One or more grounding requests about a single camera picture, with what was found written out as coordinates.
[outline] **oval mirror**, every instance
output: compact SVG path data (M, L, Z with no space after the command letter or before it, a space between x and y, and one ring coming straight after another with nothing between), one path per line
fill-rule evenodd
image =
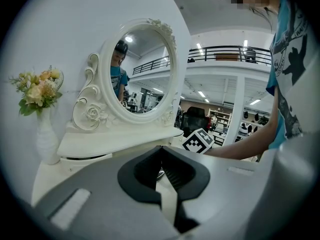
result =
M170 77L136 80L155 71L170 69L170 58L161 35L137 29L117 42L111 57L110 79L116 98L131 113L141 115L159 106L168 93Z

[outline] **person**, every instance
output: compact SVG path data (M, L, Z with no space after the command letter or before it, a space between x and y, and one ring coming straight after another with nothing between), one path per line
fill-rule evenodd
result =
M111 57L111 83L114 93L120 102L124 100L125 86L128 85L127 72L121 67L122 62L126 57L127 51L128 45L124 41L120 40L116 44Z
M286 99L289 90L309 68L314 53L319 51L316 37L297 5L290 0L236 0L249 5L250 10L268 19L277 15L277 30L270 46L271 70L266 90L274 96L268 123L249 137L231 145L206 152L207 155L231 159L246 159L278 148L286 139L303 131Z

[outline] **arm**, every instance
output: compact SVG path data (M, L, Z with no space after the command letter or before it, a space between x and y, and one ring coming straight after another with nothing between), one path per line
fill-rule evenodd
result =
M125 85L120 84L119 86L119 94L118 94L118 100L122 102L124 100L124 91L125 91Z
M274 101L269 122L251 134L231 145L209 149L205 154L230 159L246 159L262 154L275 140L278 125L278 88L274 88Z

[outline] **ceiling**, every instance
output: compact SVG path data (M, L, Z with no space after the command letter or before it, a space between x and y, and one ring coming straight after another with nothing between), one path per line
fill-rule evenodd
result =
M133 41L127 42L125 40L126 37L131 37ZM129 52L133 53L133 55L138 58L165 45L159 34L152 29L134 30L124 35L121 40L128 44Z
M135 84L160 93L153 88L165 92L169 85L169 77L161 77L148 80L135 81ZM224 75L192 75L186 76L182 89L182 96L186 100L205 103L208 99L211 104L232 106L235 102L237 78ZM245 79L244 107L254 112L271 113L274 97L266 92L267 83L251 78ZM198 91L202 91L205 98L202 98Z
M271 32L270 24L247 8L230 0L174 0L191 35L212 30L240 29ZM271 15L272 30L276 30L276 17Z

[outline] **flower bouquet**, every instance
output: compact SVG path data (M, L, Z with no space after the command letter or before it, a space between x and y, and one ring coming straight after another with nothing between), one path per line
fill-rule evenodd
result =
M16 91L22 93L19 113L29 116L36 111L38 124L35 145L42 161L48 165L57 163L60 160L57 155L59 141L50 122L50 107L62 96L58 90L64 81L64 74L50 66L40 75L20 73L9 80L16 86Z
M18 77L11 77L9 81L16 86L17 93L22 93L19 102L20 114L29 116L33 112L40 114L43 108L49 108L62 96L58 92L63 83L63 73L58 69L43 71L40 75L31 72L20 73Z

